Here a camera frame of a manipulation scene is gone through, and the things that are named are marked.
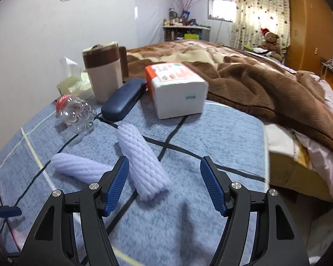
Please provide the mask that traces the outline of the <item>patterned curtain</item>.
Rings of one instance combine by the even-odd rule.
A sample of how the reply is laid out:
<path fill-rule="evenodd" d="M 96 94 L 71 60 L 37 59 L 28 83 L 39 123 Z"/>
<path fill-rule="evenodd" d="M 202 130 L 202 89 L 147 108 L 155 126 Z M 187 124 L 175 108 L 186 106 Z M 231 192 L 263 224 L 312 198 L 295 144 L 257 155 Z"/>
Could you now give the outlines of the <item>patterned curtain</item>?
<path fill-rule="evenodd" d="M 291 21 L 289 0 L 233 0 L 236 4 L 231 46 L 242 49 L 244 46 L 257 47 L 264 36 L 263 29 L 279 36 L 280 48 L 291 44 Z"/>

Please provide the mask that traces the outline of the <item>small plastic wrapper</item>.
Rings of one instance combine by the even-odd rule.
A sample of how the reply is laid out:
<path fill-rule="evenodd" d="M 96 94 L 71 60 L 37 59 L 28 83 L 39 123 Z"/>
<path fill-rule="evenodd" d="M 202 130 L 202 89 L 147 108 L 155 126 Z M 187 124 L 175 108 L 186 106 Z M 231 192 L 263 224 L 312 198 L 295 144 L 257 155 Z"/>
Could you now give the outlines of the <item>small plastic wrapper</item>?
<path fill-rule="evenodd" d="M 18 230 L 13 229 L 12 236 L 13 236 L 14 242 L 15 242 L 16 246 L 18 247 L 19 251 L 22 251 L 26 238 L 28 236 L 28 230 L 19 232 Z"/>

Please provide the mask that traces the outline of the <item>blue checked table cloth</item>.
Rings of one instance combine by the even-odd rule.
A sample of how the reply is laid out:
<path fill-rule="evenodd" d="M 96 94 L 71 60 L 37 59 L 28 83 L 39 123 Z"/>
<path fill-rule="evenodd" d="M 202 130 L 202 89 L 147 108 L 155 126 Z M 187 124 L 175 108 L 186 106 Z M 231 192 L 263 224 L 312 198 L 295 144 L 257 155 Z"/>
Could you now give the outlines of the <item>blue checked table cloth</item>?
<path fill-rule="evenodd" d="M 149 202 L 125 183 L 116 210 L 105 225 L 120 265 L 208 265 L 226 223 L 215 211 L 200 173 L 210 156 L 233 181 L 259 192 L 268 189 L 269 162 L 264 123 L 228 106 L 206 102 L 199 115 L 160 120 L 148 96 L 124 119 L 149 142 L 170 177 L 167 191 Z M 22 215 L 0 219 L 0 245 L 17 251 L 12 230 L 28 230 L 55 189 L 84 187 L 51 165 L 68 153 L 113 166 L 121 155 L 116 126 L 95 121 L 76 136 L 49 104 L 26 123 L 0 153 L 0 203 Z"/>

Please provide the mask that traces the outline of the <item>dried branches vase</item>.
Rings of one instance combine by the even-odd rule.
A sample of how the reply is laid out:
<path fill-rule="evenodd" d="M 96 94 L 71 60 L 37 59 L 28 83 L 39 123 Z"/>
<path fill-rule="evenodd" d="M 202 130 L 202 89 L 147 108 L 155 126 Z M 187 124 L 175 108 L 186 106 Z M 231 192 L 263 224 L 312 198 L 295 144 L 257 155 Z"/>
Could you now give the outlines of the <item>dried branches vase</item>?
<path fill-rule="evenodd" d="M 172 0 L 180 12 L 180 17 L 188 19 L 192 7 L 199 4 L 202 0 Z"/>

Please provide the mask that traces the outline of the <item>pink quilt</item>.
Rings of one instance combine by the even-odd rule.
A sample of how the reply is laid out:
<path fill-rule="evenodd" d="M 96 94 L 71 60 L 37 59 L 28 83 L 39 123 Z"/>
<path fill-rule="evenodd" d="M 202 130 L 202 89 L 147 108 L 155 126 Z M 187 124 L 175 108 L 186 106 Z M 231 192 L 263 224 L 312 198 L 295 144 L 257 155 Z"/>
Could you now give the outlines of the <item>pink quilt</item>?
<path fill-rule="evenodd" d="M 333 90 L 328 82 L 321 79 L 312 72 L 300 71 L 301 74 L 308 74 L 309 81 L 319 87 L 319 97 L 322 98 L 326 107 L 333 113 Z M 311 140 L 301 133 L 295 133 L 300 143 L 307 148 L 314 170 L 325 181 L 329 188 L 330 196 L 333 198 L 333 153 L 326 147 Z"/>

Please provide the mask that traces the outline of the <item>brown fleece blanket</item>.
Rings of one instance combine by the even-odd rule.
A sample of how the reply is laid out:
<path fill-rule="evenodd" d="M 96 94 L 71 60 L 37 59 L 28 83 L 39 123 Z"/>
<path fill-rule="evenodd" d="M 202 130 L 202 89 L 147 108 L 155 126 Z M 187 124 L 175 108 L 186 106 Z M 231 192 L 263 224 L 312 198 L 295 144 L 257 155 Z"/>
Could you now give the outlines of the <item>brown fleece blanket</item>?
<path fill-rule="evenodd" d="M 201 76 L 209 84 L 209 100 L 294 129 L 333 152 L 333 112 L 309 72 L 291 74 L 238 49 L 179 40 L 128 50 L 123 81 L 144 78 L 145 67 L 161 63 L 182 63 Z"/>

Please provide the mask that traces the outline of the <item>teddy bear with santa hat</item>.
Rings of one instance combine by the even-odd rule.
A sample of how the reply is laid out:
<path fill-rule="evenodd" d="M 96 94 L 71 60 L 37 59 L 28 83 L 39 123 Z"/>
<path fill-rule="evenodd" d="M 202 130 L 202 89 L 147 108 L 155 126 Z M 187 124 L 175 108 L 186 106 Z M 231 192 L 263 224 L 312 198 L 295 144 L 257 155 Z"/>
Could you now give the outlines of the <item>teddy bear with santa hat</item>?
<path fill-rule="evenodd" d="M 279 36 L 270 32 L 267 28 L 262 28 L 261 32 L 263 34 L 264 41 L 261 43 L 260 47 L 267 50 L 272 58 L 282 63 L 283 57 L 281 55 L 280 44 L 278 42 Z"/>

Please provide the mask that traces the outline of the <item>green tissue box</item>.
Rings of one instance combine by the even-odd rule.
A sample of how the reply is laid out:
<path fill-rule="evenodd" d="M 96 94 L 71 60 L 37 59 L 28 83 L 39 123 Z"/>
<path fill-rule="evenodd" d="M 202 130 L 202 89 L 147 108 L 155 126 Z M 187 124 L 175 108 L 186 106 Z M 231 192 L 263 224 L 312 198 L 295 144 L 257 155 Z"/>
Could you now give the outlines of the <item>green tissue box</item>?
<path fill-rule="evenodd" d="M 60 59 L 60 63 L 63 72 L 67 76 L 57 85 L 57 90 L 61 96 L 71 94 L 72 96 L 87 100 L 94 95 L 86 71 L 83 71 L 76 62 L 67 57 Z"/>

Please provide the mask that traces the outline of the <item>clear plastic cola bottle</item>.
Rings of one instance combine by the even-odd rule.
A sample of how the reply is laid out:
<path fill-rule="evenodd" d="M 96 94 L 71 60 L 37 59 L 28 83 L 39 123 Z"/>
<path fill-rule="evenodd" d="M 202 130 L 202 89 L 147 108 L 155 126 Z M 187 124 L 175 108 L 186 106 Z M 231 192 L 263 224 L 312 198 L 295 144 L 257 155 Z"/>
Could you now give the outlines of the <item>clear plastic cola bottle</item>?
<path fill-rule="evenodd" d="M 56 114 L 77 135 L 90 129 L 97 115 L 96 110 L 87 101 L 71 94 L 58 98 Z"/>

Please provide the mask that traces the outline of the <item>lavender foam net sleeve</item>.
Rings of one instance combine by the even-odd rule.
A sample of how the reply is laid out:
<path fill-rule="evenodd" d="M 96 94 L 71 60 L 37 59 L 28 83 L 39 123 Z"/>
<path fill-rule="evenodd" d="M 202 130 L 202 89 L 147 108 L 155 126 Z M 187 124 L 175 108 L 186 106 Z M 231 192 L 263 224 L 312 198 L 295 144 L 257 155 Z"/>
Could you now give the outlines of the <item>lavender foam net sleeve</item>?
<path fill-rule="evenodd" d="M 59 173 L 76 178 L 85 184 L 98 182 L 105 172 L 113 169 L 111 165 L 66 153 L 55 154 L 51 164 Z"/>

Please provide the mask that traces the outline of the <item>wooden wardrobe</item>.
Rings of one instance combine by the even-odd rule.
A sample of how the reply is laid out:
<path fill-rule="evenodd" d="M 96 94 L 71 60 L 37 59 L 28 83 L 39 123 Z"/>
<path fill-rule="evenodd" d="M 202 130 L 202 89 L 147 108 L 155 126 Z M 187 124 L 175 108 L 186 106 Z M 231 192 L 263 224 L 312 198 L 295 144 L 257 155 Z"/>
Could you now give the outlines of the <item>wooden wardrobe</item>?
<path fill-rule="evenodd" d="M 291 45 L 285 65 L 319 75 L 333 58 L 333 12 L 325 0 L 289 0 Z"/>

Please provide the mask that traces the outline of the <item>small window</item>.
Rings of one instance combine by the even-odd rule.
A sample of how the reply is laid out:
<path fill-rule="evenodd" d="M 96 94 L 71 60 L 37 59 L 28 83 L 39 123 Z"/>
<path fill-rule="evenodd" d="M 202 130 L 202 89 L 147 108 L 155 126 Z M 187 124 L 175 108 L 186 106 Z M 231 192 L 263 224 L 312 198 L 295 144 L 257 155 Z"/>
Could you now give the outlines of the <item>small window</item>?
<path fill-rule="evenodd" d="M 236 16 L 235 0 L 208 0 L 208 18 L 233 22 Z"/>

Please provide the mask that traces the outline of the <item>cluttered side desk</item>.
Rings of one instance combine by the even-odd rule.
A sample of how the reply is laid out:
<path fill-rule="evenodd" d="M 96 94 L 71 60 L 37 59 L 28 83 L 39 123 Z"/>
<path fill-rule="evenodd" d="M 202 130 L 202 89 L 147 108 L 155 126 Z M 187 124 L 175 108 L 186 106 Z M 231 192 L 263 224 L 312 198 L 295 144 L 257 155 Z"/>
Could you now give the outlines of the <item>cluttered side desk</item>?
<path fill-rule="evenodd" d="M 210 28 L 201 26 L 164 26 L 164 40 L 210 40 Z"/>

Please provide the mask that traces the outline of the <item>brown beige tumbler cup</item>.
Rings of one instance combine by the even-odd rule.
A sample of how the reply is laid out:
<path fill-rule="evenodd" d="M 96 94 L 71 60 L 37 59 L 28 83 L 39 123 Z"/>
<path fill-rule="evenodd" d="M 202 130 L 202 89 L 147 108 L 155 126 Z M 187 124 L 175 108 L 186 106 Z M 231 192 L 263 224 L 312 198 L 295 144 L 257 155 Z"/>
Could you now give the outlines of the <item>brown beige tumbler cup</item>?
<path fill-rule="evenodd" d="M 116 41 L 82 50 L 82 58 L 95 99 L 105 103 L 123 85 L 119 45 Z"/>

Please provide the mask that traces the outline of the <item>dark blue glasses case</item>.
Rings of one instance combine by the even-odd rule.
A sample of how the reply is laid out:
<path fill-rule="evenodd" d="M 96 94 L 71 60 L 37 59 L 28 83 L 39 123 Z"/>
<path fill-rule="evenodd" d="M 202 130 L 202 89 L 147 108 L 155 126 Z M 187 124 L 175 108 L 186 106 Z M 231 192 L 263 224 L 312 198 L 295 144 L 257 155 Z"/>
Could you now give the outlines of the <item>dark blue glasses case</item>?
<path fill-rule="evenodd" d="M 131 111 L 147 89 L 145 79 L 134 78 L 122 85 L 101 107 L 101 115 L 107 121 L 117 122 Z"/>

